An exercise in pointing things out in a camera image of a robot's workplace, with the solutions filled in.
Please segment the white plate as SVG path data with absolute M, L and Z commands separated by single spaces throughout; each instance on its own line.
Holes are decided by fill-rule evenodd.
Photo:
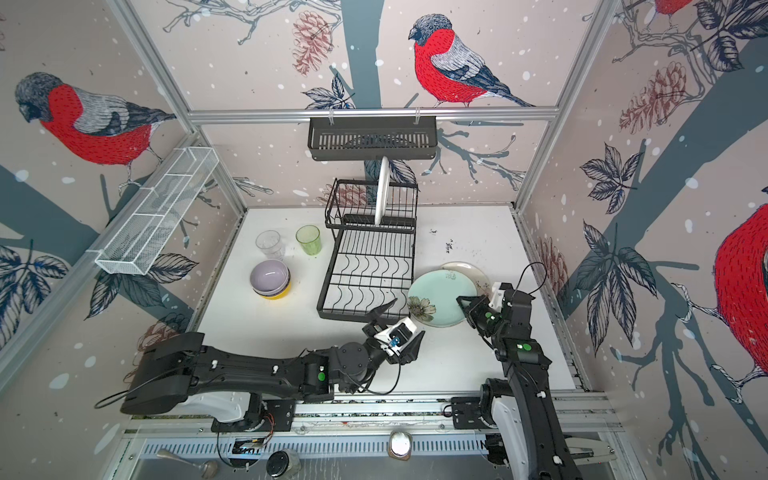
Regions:
M 475 285 L 478 295 L 490 296 L 492 293 L 492 283 L 488 276 L 471 263 L 464 261 L 447 262 L 441 266 L 441 269 L 458 272 L 469 278 Z
M 378 178 L 376 205 L 375 205 L 375 217 L 374 225 L 380 226 L 383 221 L 383 217 L 386 211 L 387 195 L 390 181 L 390 162 L 389 159 L 384 156 L 381 160 L 380 172 Z

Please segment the yellow ceramic bowl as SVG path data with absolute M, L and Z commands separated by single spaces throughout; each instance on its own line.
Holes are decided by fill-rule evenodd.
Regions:
M 280 291 L 279 293 L 275 293 L 274 295 L 266 295 L 266 294 L 262 294 L 262 293 L 259 293 L 259 292 L 257 292 L 257 293 L 263 299 L 266 299 L 266 300 L 278 300 L 278 299 L 286 297 L 291 292 L 291 288 L 292 288 L 291 284 L 288 284 L 282 291 Z

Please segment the lilac ceramic bowl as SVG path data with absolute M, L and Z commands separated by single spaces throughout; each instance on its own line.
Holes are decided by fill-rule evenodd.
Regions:
M 276 297 L 290 286 L 291 273 L 281 260 L 267 259 L 257 264 L 250 273 L 250 285 L 262 297 Z

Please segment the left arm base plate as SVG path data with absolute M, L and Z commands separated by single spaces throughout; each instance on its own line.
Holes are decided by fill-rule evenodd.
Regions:
M 244 418 L 221 423 L 213 420 L 213 433 L 289 432 L 293 423 L 296 401 L 293 399 L 263 400 L 251 397 Z

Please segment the pale green plate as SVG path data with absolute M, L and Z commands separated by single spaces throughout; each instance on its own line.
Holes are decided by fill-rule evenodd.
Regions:
M 460 296 L 474 297 L 474 283 L 452 270 L 435 270 L 417 278 L 407 294 L 409 318 L 427 326 L 447 328 L 465 320 L 457 302 Z

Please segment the green glass tumbler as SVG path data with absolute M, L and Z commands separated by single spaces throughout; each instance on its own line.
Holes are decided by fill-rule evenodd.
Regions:
M 303 252 L 309 256 L 317 256 L 322 250 L 320 229 L 315 225 L 303 225 L 295 234 Z

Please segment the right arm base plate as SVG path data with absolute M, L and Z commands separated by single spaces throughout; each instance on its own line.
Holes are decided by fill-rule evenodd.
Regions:
M 453 397 L 448 405 L 456 430 L 496 429 L 491 414 L 492 397 Z

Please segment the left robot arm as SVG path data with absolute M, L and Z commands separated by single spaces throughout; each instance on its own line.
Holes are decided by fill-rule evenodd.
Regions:
M 418 357 L 425 332 L 409 317 L 386 325 L 384 303 L 370 310 L 363 342 L 303 350 L 295 357 L 272 359 L 228 353 L 204 343 L 200 332 L 158 342 L 141 357 L 126 390 L 96 402 L 114 403 L 122 413 L 152 416 L 182 406 L 214 418 L 226 431 L 260 428 L 271 400 L 318 403 L 336 393 L 367 393 L 385 363 L 403 367 Z

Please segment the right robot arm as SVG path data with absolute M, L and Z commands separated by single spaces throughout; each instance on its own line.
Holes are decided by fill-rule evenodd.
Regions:
M 551 360 L 532 336 L 533 300 L 530 293 L 508 289 L 496 310 L 485 295 L 456 298 L 505 376 L 482 386 L 481 417 L 499 430 L 516 479 L 581 479 L 552 400 Z

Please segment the clear glass tumbler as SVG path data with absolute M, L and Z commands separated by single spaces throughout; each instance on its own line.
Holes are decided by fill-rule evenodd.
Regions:
M 276 230 L 261 232 L 257 236 L 255 244 L 268 259 L 282 260 L 285 256 L 283 238 Z

